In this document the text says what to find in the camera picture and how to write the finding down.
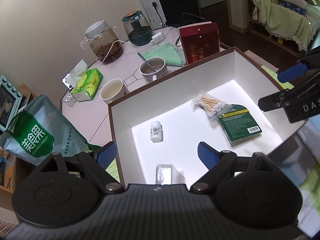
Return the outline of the green product backing card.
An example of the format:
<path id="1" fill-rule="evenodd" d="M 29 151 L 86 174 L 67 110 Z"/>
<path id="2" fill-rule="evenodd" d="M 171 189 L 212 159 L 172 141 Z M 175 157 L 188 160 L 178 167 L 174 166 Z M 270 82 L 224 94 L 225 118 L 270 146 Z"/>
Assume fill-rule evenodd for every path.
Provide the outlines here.
<path id="1" fill-rule="evenodd" d="M 249 110 L 242 105 L 233 105 L 218 121 L 230 142 L 240 141 L 262 133 Z"/>

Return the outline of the cotton swabs plastic bag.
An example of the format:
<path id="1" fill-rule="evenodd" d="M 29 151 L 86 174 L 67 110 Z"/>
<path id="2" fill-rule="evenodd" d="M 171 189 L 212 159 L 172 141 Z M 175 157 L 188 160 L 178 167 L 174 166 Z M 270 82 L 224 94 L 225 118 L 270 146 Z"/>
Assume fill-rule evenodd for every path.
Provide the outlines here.
<path id="1" fill-rule="evenodd" d="M 207 121 L 212 128 L 216 128 L 219 125 L 219 117 L 227 113 L 232 107 L 232 104 L 215 98 L 204 91 L 200 92 L 191 101 L 192 110 L 194 112 L 198 109 L 203 110 L 206 114 Z"/>

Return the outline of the small white pill bottle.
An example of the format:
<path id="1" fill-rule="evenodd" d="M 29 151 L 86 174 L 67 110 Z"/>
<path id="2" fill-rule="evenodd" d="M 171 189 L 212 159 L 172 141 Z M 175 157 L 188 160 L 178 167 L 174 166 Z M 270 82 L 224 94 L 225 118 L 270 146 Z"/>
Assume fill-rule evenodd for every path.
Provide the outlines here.
<path id="1" fill-rule="evenodd" d="M 162 135 L 162 126 L 159 121 L 153 121 L 151 123 L 151 129 L 150 129 L 150 140 L 152 142 L 160 142 L 162 141 L 163 135 Z"/>

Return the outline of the plaid blue green tablecloth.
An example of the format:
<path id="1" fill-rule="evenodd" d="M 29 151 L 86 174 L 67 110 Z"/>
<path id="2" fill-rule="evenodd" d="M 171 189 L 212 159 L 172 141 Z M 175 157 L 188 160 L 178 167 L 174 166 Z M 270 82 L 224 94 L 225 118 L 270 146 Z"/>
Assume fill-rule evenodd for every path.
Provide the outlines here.
<path id="1" fill-rule="evenodd" d="M 272 161 L 301 190 L 303 207 L 299 214 L 299 228 L 310 236 L 319 230 L 319 195 L 312 195 L 311 190 L 319 190 L 318 163 L 319 154 L 312 155 L 300 139 L 303 132 L 308 137 L 318 140 L 319 135 L 313 130 L 311 122 L 304 125 L 268 155 Z"/>

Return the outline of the brown cardboard storage box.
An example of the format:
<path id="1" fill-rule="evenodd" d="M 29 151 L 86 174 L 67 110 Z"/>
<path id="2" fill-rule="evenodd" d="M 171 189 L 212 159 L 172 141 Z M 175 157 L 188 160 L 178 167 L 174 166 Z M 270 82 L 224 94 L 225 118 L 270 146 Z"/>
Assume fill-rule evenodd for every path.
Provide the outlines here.
<path id="1" fill-rule="evenodd" d="M 205 172 L 197 155 L 199 142 L 240 156 L 271 153 L 296 133 L 303 121 L 290 123 L 282 109 L 263 112 L 258 100 L 280 90 L 280 85 L 242 51 L 231 48 L 186 66 L 112 102 L 109 119 L 118 147 L 120 181 L 153 184 L 158 164 L 172 164 L 190 186 Z M 262 133 L 230 142 L 219 124 L 212 128 L 203 110 L 193 111 L 191 101 L 200 92 L 246 107 Z M 150 140 L 153 121 L 162 126 L 162 141 Z"/>

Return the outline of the green covered sofa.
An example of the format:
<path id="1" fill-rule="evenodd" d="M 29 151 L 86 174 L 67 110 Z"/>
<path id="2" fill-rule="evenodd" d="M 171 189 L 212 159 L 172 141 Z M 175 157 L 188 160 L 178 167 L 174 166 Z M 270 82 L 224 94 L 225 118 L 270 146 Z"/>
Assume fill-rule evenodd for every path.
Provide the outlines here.
<path id="1" fill-rule="evenodd" d="M 315 0 L 306 2 L 303 16 L 280 5 L 280 0 L 252 0 L 256 11 L 254 19 L 276 37 L 296 42 L 300 51 L 306 51 L 319 29 L 319 6 Z"/>

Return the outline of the blue green snack bag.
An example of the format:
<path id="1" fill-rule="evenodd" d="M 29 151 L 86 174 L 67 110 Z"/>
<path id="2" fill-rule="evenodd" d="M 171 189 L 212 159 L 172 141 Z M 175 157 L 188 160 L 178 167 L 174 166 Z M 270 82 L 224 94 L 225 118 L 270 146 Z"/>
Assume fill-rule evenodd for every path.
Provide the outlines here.
<path id="1" fill-rule="evenodd" d="M 89 151 L 85 137 L 44 94 L 12 119 L 1 135 L 1 147 L 35 166 L 51 153 L 72 157 Z"/>

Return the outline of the white empty cup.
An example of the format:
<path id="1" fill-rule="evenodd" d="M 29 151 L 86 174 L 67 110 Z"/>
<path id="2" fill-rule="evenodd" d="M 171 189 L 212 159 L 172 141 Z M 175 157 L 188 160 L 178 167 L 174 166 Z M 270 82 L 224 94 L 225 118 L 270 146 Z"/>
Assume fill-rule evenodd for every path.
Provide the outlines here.
<path id="1" fill-rule="evenodd" d="M 129 90 L 121 79 L 112 79 L 103 85 L 100 91 L 100 98 L 107 105 L 122 96 L 129 94 Z"/>

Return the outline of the green tissue pack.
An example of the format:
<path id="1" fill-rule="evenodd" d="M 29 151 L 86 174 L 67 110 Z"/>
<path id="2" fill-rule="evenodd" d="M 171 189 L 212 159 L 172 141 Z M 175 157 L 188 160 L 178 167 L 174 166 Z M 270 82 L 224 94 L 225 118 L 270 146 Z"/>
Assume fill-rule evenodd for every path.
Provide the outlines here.
<path id="1" fill-rule="evenodd" d="M 68 74 L 66 82 L 71 86 L 71 95 L 78 102 L 91 101 L 103 80 L 103 74 L 97 69 L 89 69 L 81 60 Z"/>

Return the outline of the red gift box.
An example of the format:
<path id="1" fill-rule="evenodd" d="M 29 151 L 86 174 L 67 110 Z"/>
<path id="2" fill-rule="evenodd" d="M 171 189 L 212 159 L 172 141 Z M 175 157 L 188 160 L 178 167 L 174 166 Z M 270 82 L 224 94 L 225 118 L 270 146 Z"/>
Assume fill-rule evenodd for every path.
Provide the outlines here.
<path id="1" fill-rule="evenodd" d="M 220 52 L 219 28 L 216 22 L 203 22 L 178 28 L 187 65 Z"/>

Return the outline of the white mug with spoon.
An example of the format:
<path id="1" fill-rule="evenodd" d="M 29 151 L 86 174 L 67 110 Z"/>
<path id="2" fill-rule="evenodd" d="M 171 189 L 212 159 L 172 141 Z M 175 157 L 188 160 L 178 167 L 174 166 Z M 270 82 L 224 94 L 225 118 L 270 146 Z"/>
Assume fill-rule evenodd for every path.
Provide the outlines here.
<path id="1" fill-rule="evenodd" d="M 140 64 L 139 72 L 147 83 L 151 83 L 168 73 L 167 64 L 164 58 L 156 56 L 146 59 Z"/>

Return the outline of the green folded cloth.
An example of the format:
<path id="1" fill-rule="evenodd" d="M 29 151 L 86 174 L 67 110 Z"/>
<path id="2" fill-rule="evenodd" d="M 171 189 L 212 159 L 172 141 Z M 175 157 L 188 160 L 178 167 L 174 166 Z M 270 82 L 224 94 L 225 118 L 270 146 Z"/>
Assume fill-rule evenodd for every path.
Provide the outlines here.
<path id="1" fill-rule="evenodd" d="M 169 66 L 183 67 L 186 65 L 183 50 L 169 42 L 155 46 L 155 48 L 143 52 L 142 55 L 146 60 L 152 57 L 162 57 Z"/>

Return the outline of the mint toaster oven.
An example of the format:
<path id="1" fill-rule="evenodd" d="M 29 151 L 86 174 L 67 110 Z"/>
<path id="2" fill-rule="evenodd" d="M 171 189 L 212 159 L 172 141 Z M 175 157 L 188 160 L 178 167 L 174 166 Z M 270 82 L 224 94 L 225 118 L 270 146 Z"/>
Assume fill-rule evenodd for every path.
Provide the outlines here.
<path id="1" fill-rule="evenodd" d="M 1 132 L 4 132 L 13 117 L 17 114 L 23 95 L 4 75 L 0 77 L 0 84 L 0 127 Z"/>

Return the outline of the glass jar white lid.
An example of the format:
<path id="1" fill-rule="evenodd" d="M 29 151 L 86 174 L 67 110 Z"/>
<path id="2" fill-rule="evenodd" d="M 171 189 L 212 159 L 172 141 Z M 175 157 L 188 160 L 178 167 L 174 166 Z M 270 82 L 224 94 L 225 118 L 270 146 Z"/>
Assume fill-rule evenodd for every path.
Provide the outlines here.
<path id="1" fill-rule="evenodd" d="M 83 49 L 90 48 L 101 64 L 116 61 L 124 52 L 113 28 L 104 20 L 93 23 L 84 34 L 80 46 Z"/>

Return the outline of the white power adapter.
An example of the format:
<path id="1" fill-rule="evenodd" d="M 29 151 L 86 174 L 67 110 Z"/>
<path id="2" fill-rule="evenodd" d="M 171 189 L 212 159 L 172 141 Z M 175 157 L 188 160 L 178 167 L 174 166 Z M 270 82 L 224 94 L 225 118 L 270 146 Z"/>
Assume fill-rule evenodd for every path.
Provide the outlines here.
<path id="1" fill-rule="evenodd" d="M 151 39 L 152 39 L 152 42 L 153 42 L 154 44 L 159 44 L 159 43 L 161 43 L 162 41 L 164 41 L 165 36 L 164 36 L 163 33 L 159 32 L 159 33 L 156 33 L 155 35 L 153 35 L 153 36 L 151 37 Z"/>

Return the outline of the black white refrigerator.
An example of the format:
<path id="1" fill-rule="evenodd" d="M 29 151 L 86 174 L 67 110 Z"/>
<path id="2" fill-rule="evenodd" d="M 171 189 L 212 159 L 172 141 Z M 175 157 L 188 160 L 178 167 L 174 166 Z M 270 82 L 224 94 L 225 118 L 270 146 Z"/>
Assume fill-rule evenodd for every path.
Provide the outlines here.
<path id="1" fill-rule="evenodd" d="M 201 15 L 198 0 L 140 0 L 153 30 L 182 25 L 182 14 Z"/>

